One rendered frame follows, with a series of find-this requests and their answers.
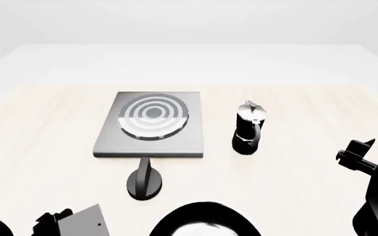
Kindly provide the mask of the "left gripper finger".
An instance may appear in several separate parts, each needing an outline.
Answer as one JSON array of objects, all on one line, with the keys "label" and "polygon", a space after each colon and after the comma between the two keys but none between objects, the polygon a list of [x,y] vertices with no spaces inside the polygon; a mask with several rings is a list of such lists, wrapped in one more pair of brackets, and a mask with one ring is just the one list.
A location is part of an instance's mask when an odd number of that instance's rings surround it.
[{"label": "left gripper finger", "polygon": [[60,236],[58,227],[58,214],[50,214],[48,212],[40,216],[33,226],[32,236]]},{"label": "left gripper finger", "polygon": [[72,216],[73,215],[73,212],[70,208],[66,208],[64,209],[62,212],[60,213],[55,213],[54,214],[54,219],[56,221],[59,221],[59,220],[62,220],[64,218],[67,218],[68,216]]}]

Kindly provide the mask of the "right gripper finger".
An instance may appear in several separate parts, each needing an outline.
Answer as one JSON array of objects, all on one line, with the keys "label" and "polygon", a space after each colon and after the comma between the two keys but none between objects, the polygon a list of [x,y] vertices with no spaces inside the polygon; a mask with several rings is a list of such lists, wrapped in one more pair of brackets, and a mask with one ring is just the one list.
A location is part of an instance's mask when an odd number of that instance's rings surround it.
[{"label": "right gripper finger", "polygon": [[351,153],[350,151],[339,151],[336,154],[338,164],[350,170],[359,170],[365,174],[372,176],[377,168],[375,163],[365,160],[363,157]]},{"label": "right gripper finger", "polygon": [[363,161],[365,155],[371,149],[374,143],[375,139],[371,139],[367,142],[352,140],[345,149],[345,157],[349,161]]}]

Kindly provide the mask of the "black stove knob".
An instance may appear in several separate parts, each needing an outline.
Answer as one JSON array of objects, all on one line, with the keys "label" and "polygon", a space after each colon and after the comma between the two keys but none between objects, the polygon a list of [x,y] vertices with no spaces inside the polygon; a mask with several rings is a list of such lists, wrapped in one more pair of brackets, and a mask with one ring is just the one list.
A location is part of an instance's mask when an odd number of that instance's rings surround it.
[{"label": "black stove knob", "polygon": [[135,200],[154,198],[162,189],[161,174],[151,166],[149,157],[142,157],[138,169],[127,179],[127,192]]}]

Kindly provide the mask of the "grey square stove base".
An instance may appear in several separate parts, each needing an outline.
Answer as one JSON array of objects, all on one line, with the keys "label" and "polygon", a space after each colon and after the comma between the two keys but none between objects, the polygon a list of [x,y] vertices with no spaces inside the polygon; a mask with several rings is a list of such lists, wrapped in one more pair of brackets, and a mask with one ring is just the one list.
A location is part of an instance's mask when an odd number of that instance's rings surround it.
[{"label": "grey square stove base", "polygon": [[[179,132],[161,140],[138,140],[118,125],[120,109],[145,94],[169,94],[188,107],[189,121]],[[94,157],[203,157],[200,92],[118,92],[93,148]]]}]

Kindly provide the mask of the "black and silver moka pot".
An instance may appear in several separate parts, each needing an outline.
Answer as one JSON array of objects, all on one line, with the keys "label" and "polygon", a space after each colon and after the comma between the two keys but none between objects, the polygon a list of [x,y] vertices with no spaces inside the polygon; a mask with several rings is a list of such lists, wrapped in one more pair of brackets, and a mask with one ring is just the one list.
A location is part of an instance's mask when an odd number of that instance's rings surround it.
[{"label": "black and silver moka pot", "polygon": [[257,151],[266,111],[252,101],[240,105],[236,115],[236,129],[232,137],[232,148],[241,155],[252,155]]}]

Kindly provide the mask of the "round ringed burner plate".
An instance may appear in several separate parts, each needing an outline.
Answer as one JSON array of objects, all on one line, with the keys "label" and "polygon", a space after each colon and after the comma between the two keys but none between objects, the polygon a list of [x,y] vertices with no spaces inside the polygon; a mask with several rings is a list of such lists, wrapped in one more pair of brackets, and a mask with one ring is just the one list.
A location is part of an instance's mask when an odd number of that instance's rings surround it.
[{"label": "round ringed burner plate", "polygon": [[169,94],[145,94],[127,102],[119,112],[118,125],[138,140],[161,140],[179,133],[189,121],[187,105]]}]

